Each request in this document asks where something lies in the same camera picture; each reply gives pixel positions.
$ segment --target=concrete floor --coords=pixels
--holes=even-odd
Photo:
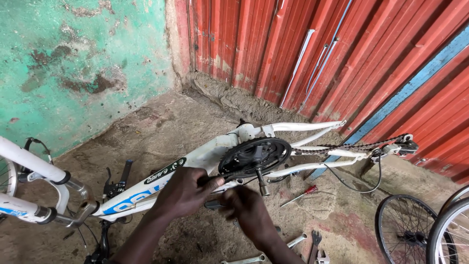
[[[277,122],[302,121],[302,117],[277,112],[275,106],[253,98],[245,102],[251,110],[236,107],[236,101],[230,101],[229,96],[225,95],[224,98],[221,107],[194,90],[168,92],[117,122],[101,136],[57,158],[56,165],[92,186],[96,199],[101,200],[106,167],[113,172],[113,179],[118,180],[125,160],[134,160],[129,178],[129,186],[132,186],[144,179],[151,170],[161,168],[213,137],[232,130],[239,123],[240,117],[257,124],[275,122],[273,119],[277,119]],[[255,111],[256,107],[262,107],[262,111]],[[284,133],[279,137],[291,142],[301,135]],[[330,132],[317,143],[334,144],[338,141],[340,137]],[[312,161],[314,157],[295,157],[288,164]],[[347,171],[343,172],[347,182],[355,186],[364,185],[359,179],[346,174]],[[443,181],[448,190],[456,188],[456,185],[441,176],[427,175],[433,179],[431,182]],[[282,229],[282,239],[288,242],[302,232],[307,233],[308,239],[294,248],[307,259],[311,248],[311,231],[319,230],[323,236],[320,248],[329,253],[332,264],[384,264],[374,234],[374,215],[377,204],[386,194],[382,191],[372,195],[359,194],[347,189],[331,173],[326,172],[314,181],[319,188],[318,192],[280,209],[281,204],[299,195],[311,184],[308,180],[303,181],[304,176],[302,173],[295,178],[269,185],[272,195],[265,198],[265,203],[274,223]],[[257,190],[256,182],[250,183],[250,186]],[[53,206],[56,194],[44,181],[35,181],[20,185],[18,196]],[[76,198],[72,197],[71,204],[76,204]],[[129,224],[115,224],[110,228],[112,252],[122,245],[142,215],[135,214]],[[89,218],[87,223],[99,235],[98,219]],[[94,242],[91,234],[83,227],[80,229],[89,245],[88,250],[92,251]],[[0,225],[2,263],[83,263],[86,250],[78,233],[75,232],[65,241],[62,239],[70,231],[54,224],[32,225],[9,217]],[[176,220],[169,226],[156,248],[154,263],[207,264],[258,255],[260,252],[246,239],[239,227],[225,221],[218,212],[202,208],[197,214]]]

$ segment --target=bicycle frame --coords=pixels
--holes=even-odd
[[[90,203],[96,202],[94,200],[92,201],[93,195],[86,185],[77,181],[76,179],[73,179],[73,177],[70,177],[70,173],[60,170],[59,168],[36,157],[32,153],[20,148],[13,142],[8,141],[3,137],[0,137],[1,156],[8,158],[14,161],[15,163],[18,163],[34,171],[34,173],[28,176],[28,181],[45,178],[45,180],[47,180],[51,185],[53,185],[59,192],[59,201],[57,202],[57,206],[55,207],[55,209],[48,208],[49,211],[35,203],[28,202],[15,197],[10,197],[6,194],[0,194],[0,212],[19,217],[20,219],[29,222],[45,224],[54,221],[67,227],[77,227],[81,225],[87,216],[100,217],[108,221],[114,221],[119,217],[123,217],[149,209],[155,203],[157,198],[146,198],[151,194],[162,189],[168,182],[168,180],[171,178],[174,173],[174,170],[177,167],[188,166],[203,168],[207,170],[208,174],[210,174],[216,168],[223,155],[230,148],[233,148],[245,141],[254,139],[256,137],[275,137],[276,131],[311,131],[322,129],[320,132],[312,136],[309,136],[298,142],[291,143],[291,146],[302,150],[326,149],[326,147],[302,146],[323,136],[331,129],[336,129],[343,126],[345,123],[346,121],[324,122],[316,124],[276,123],[261,127],[254,127],[252,124],[249,123],[242,124],[236,129],[227,133],[226,135],[218,136],[212,139],[211,141],[203,144],[194,151],[188,153],[186,156],[177,159],[170,165],[150,175],[141,182],[135,184],[134,186],[130,187],[129,189],[125,190],[114,198],[108,200],[104,204],[101,204],[100,206],[94,206],[94,208],[92,208],[92,212],[90,212],[90,209],[88,208],[85,213],[83,213],[84,208],[82,209],[82,206],[84,205],[86,207]],[[270,172],[266,176],[280,177],[297,171],[326,168],[326,164],[329,167],[352,165],[356,161],[370,156],[370,153],[356,153],[346,150],[332,150],[329,151],[328,154],[352,157],[353,159],[330,163],[300,164],[297,166],[289,167],[284,170]],[[242,179],[233,180],[223,186],[220,186],[213,193],[221,193],[229,188],[233,188],[241,184],[243,184]],[[79,212],[81,212],[81,217],[79,218],[75,215],[75,221],[72,221],[71,217],[63,215],[65,206],[68,203],[68,190],[64,185],[80,192],[83,197],[82,205],[80,207],[80,209],[82,210],[79,210]]]

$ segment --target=red corrugated wall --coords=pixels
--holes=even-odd
[[[302,108],[312,122],[346,119],[345,135],[469,22],[469,0],[352,0],[333,51],[313,73],[349,0],[187,1],[193,69],[277,105],[285,98],[283,108]],[[363,140],[412,133],[421,146],[414,164],[469,181],[468,56],[466,48]]]

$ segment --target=red-handled screwdriver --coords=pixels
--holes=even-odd
[[[289,202],[287,202],[287,203],[284,203],[283,205],[280,206],[280,208],[284,207],[285,205],[287,205],[287,204],[293,202],[294,200],[296,200],[296,199],[298,199],[298,198],[300,198],[300,197],[303,197],[303,196],[306,195],[306,194],[313,193],[313,192],[315,192],[315,191],[317,191],[317,190],[318,190],[318,188],[316,187],[316,185],[313,185],[313,186],[309,187],[306,191],[304,191],[304,193],[303,193],[302,195],[296,197],[295,199],[293,199],[293,200],[291,200],[291,201],[289,201]]]

